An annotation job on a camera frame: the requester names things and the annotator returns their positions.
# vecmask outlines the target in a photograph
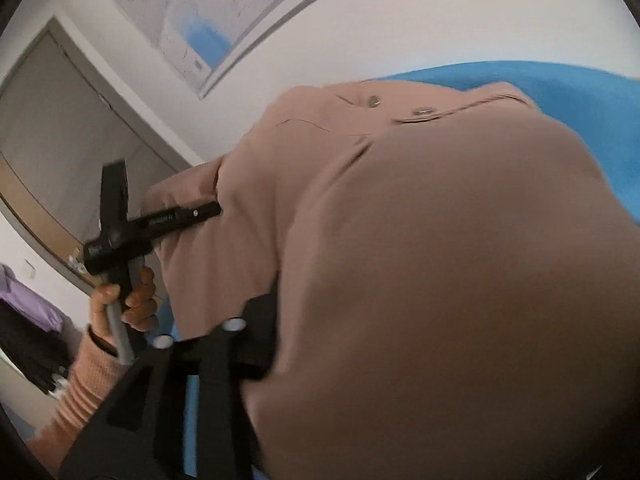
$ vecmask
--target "door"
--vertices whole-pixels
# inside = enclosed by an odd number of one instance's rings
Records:
[[[73,257],[99,232],[102,165],[122,158],[129,213],[137,215],[146,190],[178,168],[132,129],[47,31],[0,96],[0,194],[44,250],[92,285]],[[162,297],[159,262],[153,255],[147,264]]]

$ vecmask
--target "door frame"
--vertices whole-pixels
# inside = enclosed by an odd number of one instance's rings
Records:
[[[7,78],[0,85],[0,99],[14,79],[17,70],[28,62],[30,54],[44,38],[51,38],[54,41],[60,52],[98,94],[105,106],[108,106],[170,168],[180,172],[191,167],[113,89],[55,18],[51,19],[38,33],[12,66]],[[5,216],[27,245],[73,285],[90,294],[92,288],[100,284],[98,277],[81,273],[69,260],[69,257],[75,254],[82,255],[82,242],[40,205],[12,170],[2,153],[0,153],[0,214]]]

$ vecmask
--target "finger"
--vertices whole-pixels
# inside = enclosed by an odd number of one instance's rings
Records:
[[[128,307],[136,308],[149,298],[152,298],[155,293],[156,284],[154,282],[140,283],[136,288],[133,289],[133,292],[129,294],[125,301],[125,304]]]
[[[107,336],[111,334],[106,309],[108,304],[118,299],[119,294],[119,285],[100,285],[91,294],[91,325],[95,335]]]
[[[142,320],[140,323],[136,325],[131,325],[138,332],[148,332],[149,330],[153,330],[158,328],[158,318],[156,316],[147,317],[145,320]]]
[[[140,306],[130,308],[129,310],[124,311],[122,314],[122,320],[125,323],[129,323],[131,326],[142,322],[147,317],[153,316],[158,310],[158,305],[156,304],[156,300],[146,300],[145,303]]]
[[[145,285],[153,283],[154,278],[155,274],[151,269],[149,269],[149,267],[142,267],[140,269],[140,283],[144,283]]]

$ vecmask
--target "hanging clothes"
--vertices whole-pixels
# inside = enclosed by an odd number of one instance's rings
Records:
[[[14,310],[46,332],[62,331],[62,312],[16,280],[11,269],[4,265],[0,265],[0,300],[7,302]]]
[[[0,348],[24,376],[44,393],[56,389],[55,376],[68,376],[66,344],[0,300]]]

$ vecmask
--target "snap button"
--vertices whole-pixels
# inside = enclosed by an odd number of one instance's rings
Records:
[[[369,101],[367,102],[367,106],[369,106],[369,108],[378,108],[381,102],[382,102],[382,99],[380,99],[379,96],[372,95],[369,98]]]
[[[429,108],[428,106],[425,106],[423,108],[416,108],[414,110],[414,115],[416,117],[422,117],[422,116],[425,116],[425,115],[433,114],[434,111],[435,111],[434,108]]]

